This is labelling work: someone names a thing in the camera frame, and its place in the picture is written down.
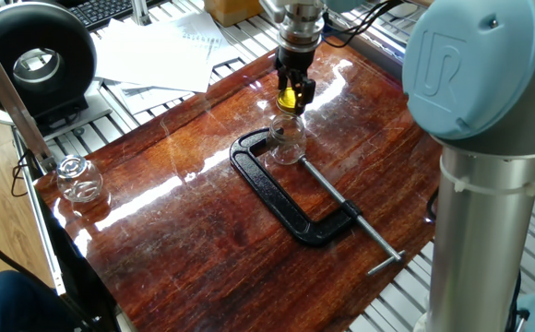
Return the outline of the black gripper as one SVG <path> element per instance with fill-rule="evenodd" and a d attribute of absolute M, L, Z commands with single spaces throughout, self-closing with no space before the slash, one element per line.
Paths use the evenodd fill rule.
<path fill-rule="evenodd" d="M 299 53 L 290 51 L 282 46 L 276 50 L 275 69 L 278 74 L 278 90 L 285 90 L 288 86 L 288 72 L 294 91 L 294 113 L 302 114 L 307 104 L 311 103 L 315 95 L 315 81 L 307 76 L 312 64 L 315 51 Z"/>

